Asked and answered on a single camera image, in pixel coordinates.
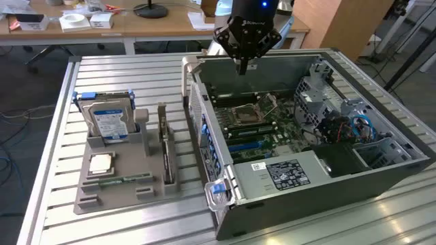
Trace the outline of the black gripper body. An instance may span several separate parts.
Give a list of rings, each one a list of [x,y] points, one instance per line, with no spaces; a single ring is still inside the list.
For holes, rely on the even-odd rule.
[[[234,1],[233,17],[237,27],[234,35],[242,46],[242,58],[245,58],[245,40],[251,31],[270,31],[274,27],[277,14],[277,1]]]

